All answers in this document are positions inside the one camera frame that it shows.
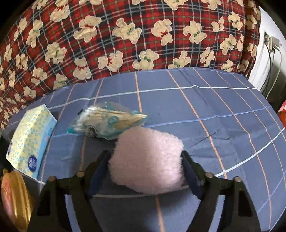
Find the blue checked bed sheet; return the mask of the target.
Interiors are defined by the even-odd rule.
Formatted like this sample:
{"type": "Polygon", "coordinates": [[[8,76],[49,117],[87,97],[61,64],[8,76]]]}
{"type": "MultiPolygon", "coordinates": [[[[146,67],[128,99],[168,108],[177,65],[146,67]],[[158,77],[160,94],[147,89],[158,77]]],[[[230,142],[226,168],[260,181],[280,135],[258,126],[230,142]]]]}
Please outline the blue checked bed sheet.
{"type": "Polygon", "coordinates": [[[146,114],[146,127],[180,138],[206,171],[241,177],[261,229],[278,223],[285,212],[285,127],[243,75],[213,69],[118,74],[63,87],[32,103],[30,108],[45,104],[58,121],[38,177],[25,178],[32,195],[49,176],[71,177],[103,150],[113,150],[113,141],[67,133],[82,108],[102,102],[146,114]]]}

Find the yellow dotted tissue box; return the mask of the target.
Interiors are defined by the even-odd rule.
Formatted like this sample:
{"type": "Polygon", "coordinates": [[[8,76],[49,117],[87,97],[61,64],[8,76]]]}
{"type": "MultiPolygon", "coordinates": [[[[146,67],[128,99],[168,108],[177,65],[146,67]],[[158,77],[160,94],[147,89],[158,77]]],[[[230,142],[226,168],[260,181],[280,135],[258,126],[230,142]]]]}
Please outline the yellow dotted tissue box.
{"type": "Polygon", "coordinates": [[[57,120],[45,104],[28,110],[9,144],[6,159],[14,169],[36,179],[57,120]]]}

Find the pink patterned hanging cloth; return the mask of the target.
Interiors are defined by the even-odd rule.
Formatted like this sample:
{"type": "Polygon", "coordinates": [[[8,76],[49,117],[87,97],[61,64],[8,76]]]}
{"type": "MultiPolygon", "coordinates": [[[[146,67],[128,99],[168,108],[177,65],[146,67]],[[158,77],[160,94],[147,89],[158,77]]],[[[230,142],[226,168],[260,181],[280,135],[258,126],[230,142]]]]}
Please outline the pink patterned hanging cloth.
{"type": "Polygon", "coordinates": [[[283,102],[280,109],[277,112],[277,115],[282,122],[283,126],[286,128],[286,101],[283,102]]]}

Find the white charger plug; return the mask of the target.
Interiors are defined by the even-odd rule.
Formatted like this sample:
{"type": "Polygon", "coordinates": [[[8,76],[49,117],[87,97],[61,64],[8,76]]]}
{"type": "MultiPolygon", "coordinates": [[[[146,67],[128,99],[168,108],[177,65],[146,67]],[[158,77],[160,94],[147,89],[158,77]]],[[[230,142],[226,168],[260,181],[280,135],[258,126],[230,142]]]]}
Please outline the white charger plug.
{"type": "Polygon", "coordinates": [[[270,50],[274,51],[274,50],[279,50],[280,48],[280,40],[276,37],[271,36],[269,39],[269,45],[270,45],[270,50]]]}

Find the wall power socket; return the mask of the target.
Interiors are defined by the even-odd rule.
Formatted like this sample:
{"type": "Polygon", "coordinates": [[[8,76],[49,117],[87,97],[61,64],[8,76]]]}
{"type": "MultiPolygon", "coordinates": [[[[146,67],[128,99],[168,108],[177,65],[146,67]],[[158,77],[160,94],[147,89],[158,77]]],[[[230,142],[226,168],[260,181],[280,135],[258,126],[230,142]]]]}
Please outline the wall power socket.
{"type": "Polygon", "coordinates": [[[264,32],[264,44],[269,47],[270,45],[270,36],[267,34],[267,32],[264,32]]]}

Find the cotton swab plastic bag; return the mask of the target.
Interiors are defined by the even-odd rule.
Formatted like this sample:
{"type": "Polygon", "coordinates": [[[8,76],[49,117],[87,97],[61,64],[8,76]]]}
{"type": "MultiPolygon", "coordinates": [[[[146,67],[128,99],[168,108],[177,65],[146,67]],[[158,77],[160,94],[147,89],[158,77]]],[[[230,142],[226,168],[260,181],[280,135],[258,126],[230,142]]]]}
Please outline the cotton swab plastic bag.
{"type": "Polygon", "coordinates": [[[115,102],[102,102],[79,111],[67,133],[114,140],[129,128],[142,126],[147,115],[115,102]]]}

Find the pink fluffy puff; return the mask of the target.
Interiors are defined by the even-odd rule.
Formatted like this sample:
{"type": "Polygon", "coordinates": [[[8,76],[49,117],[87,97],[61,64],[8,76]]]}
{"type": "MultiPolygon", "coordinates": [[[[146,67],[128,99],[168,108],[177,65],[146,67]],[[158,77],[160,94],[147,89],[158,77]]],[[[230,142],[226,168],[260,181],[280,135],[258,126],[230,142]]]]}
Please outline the pink fluffy puff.
{"type": "Polygon", "coordinates": [[[111,180],[136,192],[156,195],[184,182],[183,142],[167,132],[144,127],[124,131],[109,160],[111,180]]]}

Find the gold pink tin lid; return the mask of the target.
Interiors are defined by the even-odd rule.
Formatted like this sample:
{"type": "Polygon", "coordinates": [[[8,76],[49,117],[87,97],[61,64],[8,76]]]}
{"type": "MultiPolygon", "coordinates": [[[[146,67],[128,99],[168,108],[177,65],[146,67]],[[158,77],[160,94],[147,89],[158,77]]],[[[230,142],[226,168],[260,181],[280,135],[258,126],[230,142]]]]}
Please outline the gold pink tin lid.
{"type": "Polygon", "coordinates": [[[33,212],[33,198],[19,172],[3,170],[1,200],[8,217],[19,231],[27,231],[33,212]]]}

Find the red plaid teddy bear blanket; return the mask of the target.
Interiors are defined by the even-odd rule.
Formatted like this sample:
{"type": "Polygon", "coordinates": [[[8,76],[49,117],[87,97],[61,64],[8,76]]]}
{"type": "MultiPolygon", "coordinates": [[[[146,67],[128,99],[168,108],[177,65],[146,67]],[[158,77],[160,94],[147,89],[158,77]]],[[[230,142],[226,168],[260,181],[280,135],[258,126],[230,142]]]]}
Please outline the red plaid teddy bear blanket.
{"type": "Polygon", "coordinates": [[[124,72],[248,77],[260,22],[255,1],[1,1],[1,129],[43,95],[124,72]]]}

